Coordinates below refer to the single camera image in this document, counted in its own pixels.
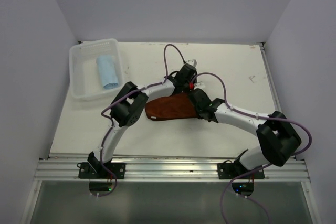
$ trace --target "black mounting bracket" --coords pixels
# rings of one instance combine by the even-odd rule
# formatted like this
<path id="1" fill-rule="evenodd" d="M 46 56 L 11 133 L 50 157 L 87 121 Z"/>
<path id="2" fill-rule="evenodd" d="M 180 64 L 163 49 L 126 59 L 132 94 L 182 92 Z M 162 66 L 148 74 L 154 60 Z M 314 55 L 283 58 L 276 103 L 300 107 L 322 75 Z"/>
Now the black mounting bracket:
<path id="1" fill-rule="evenodd" d="M 188 98 L 195 107 L 199 119 L 218 123 L 215 112 L 217 108 L 224 103 L 224 100 L 216 98 L 211 101 L 202 89 L 194 89 L 189 93 Z"/>
<path id="2" fill-rule="evenodd" d="M 235 163 L 231 163 L 227 161 L 223 163 L 218 163 L 217 164 L 218 178 L 219 179 L 233 179 L 239 176 L 240 174 L 245 173 L 245 172 L 242 172 L 239 174 L 235 166 L 236 166 Z M 242 179 L 249 179 L 249 178 L 250 178 L 250 175 L 243 177 Z M 254 179 L 264 179 L 264 178 L 265 178 L 264 170 L 262 170 L 261 168 L 258 172 L 254 173 Z"/>
<path id="3" fill-rule="evenodd" d="M 100 173 L 96 173 L 88 162 L 78 163 L 79 168 L 78 178 L 82 179 L 104 179 L 110 178 L 107 171 L 102 170 Z M 111 170 L 117 177 L 117 179 L 124 179 L 126 171 L 126 163 L 107 163 L 105 167 Z"/>
<path id="4" fill-rule="evenodd" d="M 170 80 L 175 87 L 173 94 L 179 94 L 181 92 L 189 92 L 191 89 L 190 88 L 191 80 L 196 74 L 197 74 L 196 68 L 186 63 L 182 66 L 180 71 L 178 71 L 174 77 L 168 76 L 168 80 Z"/>

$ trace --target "black clamp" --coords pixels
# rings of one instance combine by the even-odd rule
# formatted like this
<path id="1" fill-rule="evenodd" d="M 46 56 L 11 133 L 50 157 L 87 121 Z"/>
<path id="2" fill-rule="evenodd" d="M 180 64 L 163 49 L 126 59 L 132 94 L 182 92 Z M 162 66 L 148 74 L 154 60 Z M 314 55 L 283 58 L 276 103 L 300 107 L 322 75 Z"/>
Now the black clamp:
<path id="1" fill-rule="evenodd" d="M 243 151 L 233 162 L 231 160 L 226 160 L 223 163 L 217 164 L 217 172 L 219 179 L 233 179 L 241 174 L 248 172 L 248 170 L 240 163 L 240 157 L 247 152 Z M 254 179 L 264 179 L 264 170 L 261 169 L 254 173 Z"/>
<path id="2" fill-rule="evenodd" d="M 189 93 L 188 98 L 195 107 L 199 119 L 218 123 L 215 112 L 217 108 L 224 103 L 223 99 L 216 98 L 211 101 L 202 89 L 194 89 Z"/>
<path id="3" fill-rule="evenodd" d="M 127 82 L 112 103 L 136 89 L 138 87 L 133 82 Z M 134 99 L 132 104 L 125 99 L 111 109 L 110 116 L 119 123 L 119 127 L 132 126 L 136 123 L 148 100 L 148 96 L 143 92 L 134 93 L 129 98 Z"/>
<path id="4" fill-rule="evenodd" d="M 191 80 L 194 78 L 196 74 L 197 74 L 196 68 L 186 63 L 182 66 L 180 71 L 176 73 L 175 76 L 169 75 L 168 80 L 170 80 L 175 87 L 173 94 L 189 92 L 191 89 L 190 87 Z"/>
<path id="5" fill-rule="evenodd" d="M 112 171 L 117 179 L 124 179 L 125 171 L 126 171 L 126 163 L 106 163 L 104 166 Z M 82 179 L 110 179 L 111 174 L 106 170 L 102 169 L 100 172 L 96 173 L 96 171 L 90 166 L 88 162 L 78 163 L 77 167 L 79 168 L 78 178 Z"/>

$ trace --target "electrical wire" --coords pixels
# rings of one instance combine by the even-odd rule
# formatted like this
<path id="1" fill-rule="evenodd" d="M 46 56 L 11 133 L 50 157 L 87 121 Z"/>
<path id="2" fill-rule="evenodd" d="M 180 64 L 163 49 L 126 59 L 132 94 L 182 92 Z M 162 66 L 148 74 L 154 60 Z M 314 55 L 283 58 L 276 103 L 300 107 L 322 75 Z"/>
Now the electrical wire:
<path id="1" fill-rule="evenodd" d="M 101 146 L 100 146 L 100 165 L 103 167 L 104 170 L 106 170 L 109 174 L 112 175 L 112 177 L 113 177 L 114 180 L 115 180 L 115 184 L 114 184 L 114 187 L 113 187 L 113 189 L 112 189 L 111 191 L 109 191 L 109 192 L 106 193 L 106 194 L 102 194 L 102 195 L 100 195 L 100 194 L 96 194 L 97 197 L 103 197 L 103 196 L 110 195 L 110 194 L 115 190 L 115 188 L 116 188 L 116 186 L 117 186 L 117 183 L 118 183 L 116 175 L 115 175 L 110 169 L 108 169 L 108 168 L 104 165 L 104 163 L 103 163 L 103 161 L 102 161 L 102 160 L 103 160 L 103 159 L 102 159 L 102 155 L 103 155 L 104 143 L 105 143 L 105 141 L 106 141 L 106 139 L 107 139 L 107 136 L 111 133 L 111 131 L 112 131 L 113 128 L 114 128 L 114 120 L 113 120 L 113 118 L 110 117 L 110 116 L 108 116 L 108 115 L 105 115 L 105 112 L 107 112 L 108 110 L 110 110 L 111 108 L 113 108 L 116 104 L 120 103 L 121 101 L 127 99 L 128 97 L 130 97 L 131 95 L 133 95 L 133 94 L 135 94 L 135 93 L 137 93 L 137 92 L 140 92 L 140 91 L 145 90 L 145 89 L 147 89 L 147 88 L 151 88 L 151 87 L 154 87 L 154 86 L 157 86 L 157 85 L 161 85 L 161 84 L 164 84 L 164 83 L 167 82 L 167 79 L 168 79 L 168 76 L 169 76 L 169 75 L 168 75 L 168 65 L 167 65 L 167 59 L 166 59 L 166 50 L 167 50 L 167 47 L 169 47 L 169 46 L 174 47 L 174 48 L 177 50 L 177 52 L 179 52 L 179 54 L 180 54 L 180 56 L 181 56 L 181 58 L 182 58 L 182 60 L 183 60 L 183 63 L 185 64 L 186 61 L 184 60 L 181 51 L 180 51 L 175 45 L 173 45 L 173 44 L 167 44 L 167 45 L 165 45 L 165 47 L 164 47 L 164 49 L 163 49 L 163 61 L 164 61 L 164 67 L 165 67 L 165 73 L 166 73 L 166 75 L 164 76 L 164 80 L 163 80 L 162 82 L 153 83 L 153 84 L 148 85 L 147 87 L 143 87 L 143 88 L 136 89 L 136 90 L 133 90 L 133 91 L 129 92 L 128 94 L 124 95 L 123 97 L 121 97 L 120 99 L 116 100 L 114 103 L 112 103 L 111 105 L 109 105 L 107 108 L 105 108 L 105 109 L 100 113 L 101 116 L 103 116 L 104 118 L 107 118 L 107 119 L 109 119 L 109 120 L 111 121 L 111 127 L 108 129 L 107 133 L 105 134 L 105 136 L 104 136 L 104 138 L 103 138 L 103 141 L 101 142 Z"/>
<path id="2" fill-rule="evenodd" d="M 240 111 L 240 110 L 235 109 L 234 107 L 230 106 L 230 104 L 229 104 L 228 101 L 227 101 L 227 97 L 226 97 L 226 87 L 225 87 L 224 81 L 223 81 L 218 75 L 216 75 L 216 74 L 214 74 L 214 73 L 209 73 L 209 72 L 199 73 L 199 74 L 197 74 L 197 75 L 195 75 L 195 76 L 193 77 L 193 79 L 192 79 L 191 82 L 193 82 L 198 76 L 202 76 L 202 75 L 205 75 L 205 74 L 206 74 L 206 75 L 213 76 L 213 77 L 217 78 L 217 79 L 221 82 L 221 84 L 222 84 L 222 86 L 223 86 L 223 90 L 224 90 L 224 103 L 225 103 L 225 105 L 226 105 L 228 108 L 232 109 L 233 111 L 235 111 L 235 112 L 237 112 L 237 113 L 239 113 L 239 114 L 241 114 L 241 115 L 245 115 L 245 116 L 248 116 L 248 117 L 251 117 L 251 118 L 257 118 L 256 115 L 254 115 L 254 114 L 249 114 L 249 113 L 246 113 L 246 112 L 244 112 L 244 111 Z M 311 135 L 311 133 L 309 132 L 309 130 L 308 130 L 305 126 L 303 126 L 301 123 L 298 123 L 298 122 L 293 121 L 293 120 L 290 120 L 290 119 L 284 119 L 284 118 L 270 118 L 270 117 L 267 117 L 267 116 L 259 116 L 258 118 L 259 118 L 259 119 L 263 119 L 263 120 L 280 121 L 280 122 L 287 122 L 287 123 L 295 124 L 295 125 L 299 126 L 300 128 L 302 128 L 302 129 L 306 132 L 306 134 L 308 135 L 308 143 L 307 143 L 307 145 L 306 145 L 302 150 L 300 150 L 300 151 L 298 151 L 298 152 L 295 152 L 294 155 L 298 155 L 298 154 L 301 154 L 301 153 L 305 152 L 305 151 L 311 146 L 311 143 L 312 143 L 312 135 Z M 229 222 L 228 222 L 228 220 L 227 220 L 227 218 L 226 218 L 226 216 L 225 216 L 224 210 L 223 210 L 223 198 L 224 198 L 224 195 L 225 195 L 226 190 L 229 188 L 229 186 L 232 184 L 232 182 L 235 181 L 236 179 L 243 178 L 243 177 L 246 177 L 246 176 L 248 176 L 248 175 L 251 175 L 251 174 L 253 174 L 253 173 L 259 171 L 260 169 L 264 169 L 264 168 L 269 167 L 270 165 L 271 165 L 271 164 L 267 164 L 267 165 L 262 166 L 261 168 L 259 167 L 259 168 L 250 170 L 250 171 L 248 171 L 248 172 L 246 172 L 246 173 L 244 173 L 244 174 L 241 174 L 241 175 L 239 175 L 239 176 L 237 176 L 237 177 L 235 177 L 235 178 L 233 178 L 233 179 L 231 179 L 231 180 L 229 181 L 229 183 L 228 183 L 227 186 L 224 188 L 224 190 L 223 190 L 223 192 L 222 192 L 222 194 L 221 194 L 221 196 L 220 196 L 221 213 L 222 213 L 222 217 L 223 217 L 224 221 L 225 221 L 227 224 L 229 224 Z M 265 212 L 266 215 L 267 215 L 268 223 L 271 223 L 271 218 L 270 218 L 270 215 L 269 215 L 268 211 L 266 210 L 266 208 L 265 208 L 262 204 L 260 204 L 258 201 L 254 200 L 254 199 L 252 199 L 252 198 L 248 198 L 248 199 L 251 200 L 251 201 L 253 201 L 253 202 L 256 203 L 257 205 L 259 205 L 259 206 L 264 210 L 264 212 Z"/>

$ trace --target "white plastic bin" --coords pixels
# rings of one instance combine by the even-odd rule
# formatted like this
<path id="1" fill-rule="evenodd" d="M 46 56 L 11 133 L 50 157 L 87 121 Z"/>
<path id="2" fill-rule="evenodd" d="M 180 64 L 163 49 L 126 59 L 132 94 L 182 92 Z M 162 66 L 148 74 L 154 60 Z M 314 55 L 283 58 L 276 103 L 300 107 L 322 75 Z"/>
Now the white plastic bin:
<path id="1" fill-rule="evenodd" d="M 111 55 L 119 85 L 114 89 L 105 90 L 99 79 L 96 58 L 101 55 Z M 71 47 L 70 56 L 70 92 L 76 99 L 93 100 L 108 95 L 116 95 L 124 86 L 123 65 L 115 39 L 103 39 L 84 42 Z"/>

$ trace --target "glass panel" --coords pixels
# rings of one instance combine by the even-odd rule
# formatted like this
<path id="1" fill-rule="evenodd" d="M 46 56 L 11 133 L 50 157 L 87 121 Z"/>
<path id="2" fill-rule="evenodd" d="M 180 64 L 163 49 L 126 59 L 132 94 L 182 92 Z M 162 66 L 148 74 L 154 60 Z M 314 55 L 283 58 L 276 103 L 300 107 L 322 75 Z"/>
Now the glass panel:
<path id="1" fill-rule="evenodd" d="M 89 195 L 88 182 L 43 182 L 32 224 L 223 223 L 219 197 L 226 183 L 119 182 L 106 197 Z M 312 223 L 301 183 L 256 183 L 252 197 L 273 224 Z M 267 223 L 263 210 L 237 197 L 224 197 L 231 223 Z"/>

